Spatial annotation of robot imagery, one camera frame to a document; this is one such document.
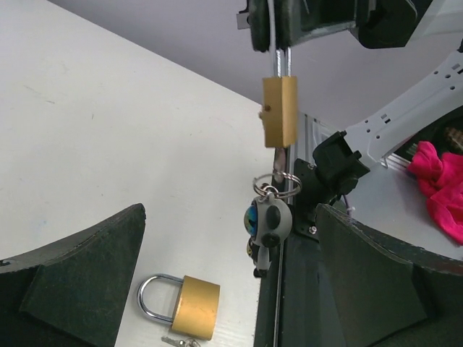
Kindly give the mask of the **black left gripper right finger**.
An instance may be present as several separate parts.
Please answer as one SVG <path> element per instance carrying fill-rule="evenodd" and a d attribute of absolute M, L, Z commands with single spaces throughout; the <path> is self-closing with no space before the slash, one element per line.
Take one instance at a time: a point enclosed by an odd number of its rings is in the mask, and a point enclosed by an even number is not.
<path fill-rule="evenodd" d="M 316 208 L 323 261 L 348 346 L 461 346 L 462 261 Z"/>

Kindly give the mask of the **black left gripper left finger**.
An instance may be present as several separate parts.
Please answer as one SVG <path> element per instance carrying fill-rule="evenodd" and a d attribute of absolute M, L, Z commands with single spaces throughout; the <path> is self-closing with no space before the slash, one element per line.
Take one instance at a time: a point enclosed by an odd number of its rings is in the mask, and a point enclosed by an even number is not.
<path fill-rule="evenodd" d="M 145 231 L 131 205 L 1 261 L 2 346 L 114 346 Z"/>

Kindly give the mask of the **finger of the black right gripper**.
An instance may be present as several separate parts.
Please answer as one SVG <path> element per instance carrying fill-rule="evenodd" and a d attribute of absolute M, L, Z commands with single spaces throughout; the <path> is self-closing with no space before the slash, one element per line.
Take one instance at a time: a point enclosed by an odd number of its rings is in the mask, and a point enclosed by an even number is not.
<path fill-rule="evenodd" d="M 248 22 L 252 48 L 265 53 L 270 46 L 270 17 L 266 0 L 249 0 L 247 2 Z"/>

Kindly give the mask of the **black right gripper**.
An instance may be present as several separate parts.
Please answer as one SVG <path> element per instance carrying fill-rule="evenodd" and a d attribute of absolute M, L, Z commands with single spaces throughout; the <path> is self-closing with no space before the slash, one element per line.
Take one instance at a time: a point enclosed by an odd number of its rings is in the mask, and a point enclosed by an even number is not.
<path fill-rule="evenodd" d="M 282 1 L 280 46 L 350 29 L 368 49 L 406 46 L 432 0 Z"/>

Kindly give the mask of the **small brass padlock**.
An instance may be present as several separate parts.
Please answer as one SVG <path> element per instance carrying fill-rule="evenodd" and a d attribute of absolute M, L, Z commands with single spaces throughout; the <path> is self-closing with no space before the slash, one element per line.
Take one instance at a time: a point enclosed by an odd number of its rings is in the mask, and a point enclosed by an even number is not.
<path fill-rule="evenodd" d="M 297 77 L 292 75 L 292 50 L 278 52 L 277 72 L 263 78 L 263 105 L 259 113 L 266 148 L 287 148 L 297 139 Z"/>

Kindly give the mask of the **large brass padlock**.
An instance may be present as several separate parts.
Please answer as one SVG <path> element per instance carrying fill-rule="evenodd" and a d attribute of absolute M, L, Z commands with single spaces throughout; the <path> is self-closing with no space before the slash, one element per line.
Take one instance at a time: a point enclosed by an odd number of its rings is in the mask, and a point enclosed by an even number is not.
<path fill-rule="evenodd" d="M 145 304 L 148 285 L 162 280 L 179 287 L 176 307 L 172 316 L 156 313 Z M 137 288 L 137 304 L 143 315 L 151 321 L 167 325 L 172 331 L 201 340 L 211 340 L 216 326 L 221 287 L 198 278 L 178 278 L 165 273 L 145 279 Z"/>

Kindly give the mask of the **panda keychain charm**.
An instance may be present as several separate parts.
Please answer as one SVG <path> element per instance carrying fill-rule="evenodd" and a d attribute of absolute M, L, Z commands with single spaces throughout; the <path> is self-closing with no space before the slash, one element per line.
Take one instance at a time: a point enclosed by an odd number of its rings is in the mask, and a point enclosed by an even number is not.
<path fill-rule="evenodd" d="M 280 192 L 271 184 L 259 183 L 274 175 L 292 181 L 293 188 Z M 292 211 L 285 199 L 300 193 L 302 182 L 293 174 L 279 171 L 255 177 L 252 188 L 256 197 L 244 215 L 245 229 L 249 234 L 246 250 L 255 266 L 253 276 L 264 278 L 271 267 L 277 246 L 286 240 L 292 230 Z"/>

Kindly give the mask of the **silver key with ring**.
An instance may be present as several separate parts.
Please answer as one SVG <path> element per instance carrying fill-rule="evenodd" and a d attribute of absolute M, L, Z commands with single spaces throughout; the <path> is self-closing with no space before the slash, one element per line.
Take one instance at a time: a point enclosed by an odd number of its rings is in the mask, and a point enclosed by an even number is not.
<path fill-rule="evenodd" d="M 175 339 L 169 336 L 162 336 L 161 340 L 173 347 L 200 347 L 200 344 L 193 338 Z"/>

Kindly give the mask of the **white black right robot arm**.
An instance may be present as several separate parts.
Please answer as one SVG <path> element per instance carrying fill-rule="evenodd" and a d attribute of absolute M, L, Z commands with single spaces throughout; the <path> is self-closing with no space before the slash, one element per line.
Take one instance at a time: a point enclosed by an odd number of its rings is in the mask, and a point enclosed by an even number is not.
<path fill-rule="evenodd" d="M 266 147 L 284 148 L 302 168 L 294 229 L 314 234 L 315 208 L 348 195 L 361 177 L 413 135 L 462 107 L 462 52 L 454 51 L 427 77 L 365 120 L 335 132 L 313 151 L 313 162 L 296 158 L 297 80 L 291 49 L 315 38 L 349 31 L 368 49 L 400 48 L 426 36 L 462 31 L 460 1 L 249 1 L 237 14 L 254 50 L 271 57 L 263 80 Z"/>

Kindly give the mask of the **pink cloth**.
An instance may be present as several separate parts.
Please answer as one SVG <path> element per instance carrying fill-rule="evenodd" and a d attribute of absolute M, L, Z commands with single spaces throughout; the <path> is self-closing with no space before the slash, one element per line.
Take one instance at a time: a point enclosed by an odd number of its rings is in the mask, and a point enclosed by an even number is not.
<path fill-rule="evenodd" d="M 431 142 L 421 141 L 407 169 L 426 196 L 430 218 L 447 236 L 462 245 L 462 156 L 438 155 Z"/>

